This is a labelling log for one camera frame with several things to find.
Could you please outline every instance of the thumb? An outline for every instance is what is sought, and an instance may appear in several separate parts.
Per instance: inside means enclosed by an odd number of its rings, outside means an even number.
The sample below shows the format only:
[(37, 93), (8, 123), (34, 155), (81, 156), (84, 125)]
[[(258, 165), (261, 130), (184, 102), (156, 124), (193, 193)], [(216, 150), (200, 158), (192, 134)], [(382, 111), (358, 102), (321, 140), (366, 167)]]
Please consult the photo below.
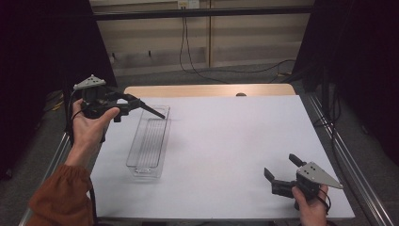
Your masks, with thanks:
[(103, 124), (109, 123), (120, 113), (120, 109), (117, 107), (112, 107), (104, 112), (104, 114), (99, 118), (99, 121)]
[(296, 186), (293, 186), (292, 191), (296, 202), (298, 202), (299, 209), (304, 210), (308, 208), (308, 203), (306, 202), (305, 195), (302, 193), (302, 191)]

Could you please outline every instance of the brown jacket sleeve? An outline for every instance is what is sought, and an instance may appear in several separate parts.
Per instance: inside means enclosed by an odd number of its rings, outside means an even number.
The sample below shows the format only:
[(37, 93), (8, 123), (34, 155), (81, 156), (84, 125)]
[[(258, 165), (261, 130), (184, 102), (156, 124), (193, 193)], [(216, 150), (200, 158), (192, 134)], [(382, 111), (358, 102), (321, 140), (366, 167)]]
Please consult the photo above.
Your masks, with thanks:
[(91, 188), (85, 168), (59, 166), (31, 198), (27, 225), (93, 225)]

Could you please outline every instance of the white table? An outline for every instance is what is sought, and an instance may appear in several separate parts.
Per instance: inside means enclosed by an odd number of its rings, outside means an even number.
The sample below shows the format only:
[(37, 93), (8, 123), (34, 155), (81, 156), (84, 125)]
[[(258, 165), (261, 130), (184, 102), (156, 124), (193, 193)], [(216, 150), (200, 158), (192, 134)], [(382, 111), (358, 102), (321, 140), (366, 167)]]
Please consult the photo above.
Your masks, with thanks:
[[(141, 109), (112, 122), (93, 181), (100, 218), (248, 220), (298, 218), (294, 200), (271, 194), (263, 177), (295, 179), (294, 153), (337, 178), (298, 96), (142, 98), (169, 105), (163, 174), (136, 180), (126, 167)], [(342, 190), (328, 192), (328, 217), (353, 218)]]

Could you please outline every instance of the transparent tray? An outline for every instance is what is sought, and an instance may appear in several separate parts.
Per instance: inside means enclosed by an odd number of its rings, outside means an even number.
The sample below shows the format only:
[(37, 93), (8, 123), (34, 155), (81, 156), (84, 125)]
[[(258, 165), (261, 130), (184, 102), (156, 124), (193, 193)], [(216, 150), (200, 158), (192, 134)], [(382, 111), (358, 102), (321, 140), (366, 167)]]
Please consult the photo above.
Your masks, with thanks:
[(143, 110), (126, 166), (135, 177), (158, 178), (162, 174), (168, 143), (168, 106), (151, 106), (165, 115), (161, 119)]

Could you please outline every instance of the hand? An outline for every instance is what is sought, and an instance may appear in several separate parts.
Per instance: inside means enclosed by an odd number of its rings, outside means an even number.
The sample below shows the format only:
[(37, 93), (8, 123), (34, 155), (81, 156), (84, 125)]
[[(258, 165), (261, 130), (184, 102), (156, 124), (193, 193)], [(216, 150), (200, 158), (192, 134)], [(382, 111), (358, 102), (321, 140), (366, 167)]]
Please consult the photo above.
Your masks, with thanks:
[[(321, 185), (321, 190), (328, 192), (328, 186)], [(326, 207), (317, 199), (306, 201), (305, 195), (296, 186), (292, 189), (296, 202), (299, 205), (300, 221), (303, 226), (325, 226), (327, 225)], [(326, 195), (319, 191), (319, 197), (326, 200)]]
[(99, 119), (91, 120), (81, 112), (80, 99), (73, 103), (73, 139), (74, 143), (65, 165), (86, 167), (92, 155), (98, 152), (104, 128), (114, 119), (120, 109), (113, 107), (107, 110)]

